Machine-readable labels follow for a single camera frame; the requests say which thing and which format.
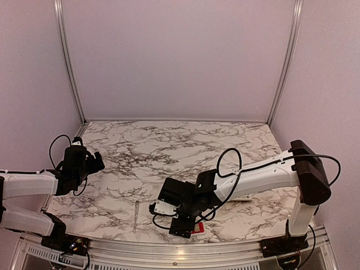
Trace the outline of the white remote control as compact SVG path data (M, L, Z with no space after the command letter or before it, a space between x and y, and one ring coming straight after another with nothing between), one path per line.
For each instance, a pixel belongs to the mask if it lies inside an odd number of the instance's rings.
M205 224L204 222L199 222L195 224L193 231L191 232L191 235L203 235L205 234Z

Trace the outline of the clear handle screwdriver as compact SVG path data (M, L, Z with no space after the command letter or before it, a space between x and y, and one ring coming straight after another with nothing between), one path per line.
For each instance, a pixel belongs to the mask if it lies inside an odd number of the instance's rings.
M134 224L133 224L134 233L136 233L139 208L140 208L140 202L136 200L134 204Z

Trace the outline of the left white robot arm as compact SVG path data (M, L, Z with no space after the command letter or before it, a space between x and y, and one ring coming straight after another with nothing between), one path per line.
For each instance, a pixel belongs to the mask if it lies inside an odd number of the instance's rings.
M89 175L104 168L99 152L91 154L84 146L72 145L66 148L63 161L55 169L24 173L1 171L1 228L48 237L57 249L67 250L71 238L60 219L47 212L34 212L5 201L32 195L67 195L77 191Z

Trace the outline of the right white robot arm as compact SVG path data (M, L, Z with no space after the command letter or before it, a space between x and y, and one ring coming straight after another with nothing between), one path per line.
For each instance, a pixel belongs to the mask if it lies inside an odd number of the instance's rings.
M296 187L294 210L287 221L286 234L278 246L290 252L300 244L319 205L331 196L323 166L323 155L315 154L303 141L279 155L238 170L221 174L219 168L198 174L196 182L166 178L157 201L149 206L153 217L171 217L171 235L190 238L195 225L209 219L203 212L216 212L226 202L243 195L283 187Z

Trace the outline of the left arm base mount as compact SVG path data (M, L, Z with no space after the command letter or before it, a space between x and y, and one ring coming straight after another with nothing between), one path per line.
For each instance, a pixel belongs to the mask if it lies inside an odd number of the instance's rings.
M64 238L43 237L41 245L61 251L63 254L75 254L85 257L88 253L89 239L73 235L66 235Z

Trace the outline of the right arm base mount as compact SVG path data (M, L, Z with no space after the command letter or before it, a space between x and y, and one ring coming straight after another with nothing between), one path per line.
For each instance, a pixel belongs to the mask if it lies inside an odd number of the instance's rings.
M306 235L300 237L283 235L260 241L260 249L264 258L293 253L308 247Z

